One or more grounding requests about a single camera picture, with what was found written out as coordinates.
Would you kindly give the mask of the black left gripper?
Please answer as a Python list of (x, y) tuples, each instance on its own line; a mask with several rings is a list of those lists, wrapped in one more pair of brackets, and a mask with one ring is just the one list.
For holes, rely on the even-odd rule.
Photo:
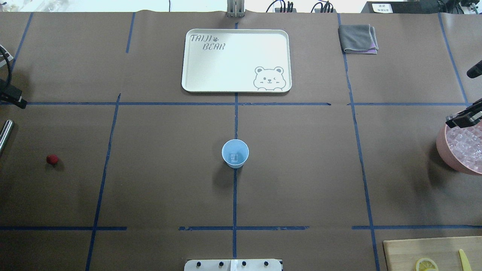
[(25, 109), (27, 101), (22, 98), (21, 90), (13, 85), (7, 86), (7, 81), (0, 79), (0, 96), (1, 101), (13, 104), (21, 109)]

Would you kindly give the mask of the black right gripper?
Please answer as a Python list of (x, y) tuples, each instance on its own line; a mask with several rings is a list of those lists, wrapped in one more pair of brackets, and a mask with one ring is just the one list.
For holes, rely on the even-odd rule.
[(449, 128), (468, 128), (476, 126), (482, 118), (482, 99), (477, 100), (472, 104), (472, 107), (467, 107), (459, 113), (453, 113), (446, 116), (445, 123)]

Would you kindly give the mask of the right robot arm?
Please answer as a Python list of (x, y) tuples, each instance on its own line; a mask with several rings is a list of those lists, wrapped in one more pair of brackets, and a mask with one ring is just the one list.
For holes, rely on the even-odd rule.
[[(482, 75), (482, 62), (478, 62), (467, 71), (469, 78), (476, 78)], [(446, 117), (446, 125), (452, 129), (455, 127), (468, 128), (476, 126), (482, 118), (482, 100), (479, 99), (472, 103), (465, 110)]]

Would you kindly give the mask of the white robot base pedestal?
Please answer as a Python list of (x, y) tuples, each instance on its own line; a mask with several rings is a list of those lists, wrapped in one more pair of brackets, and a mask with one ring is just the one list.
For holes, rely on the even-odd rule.
[(282, 271), (278, 259), (192, 259), (184, 265), (184, 271)]

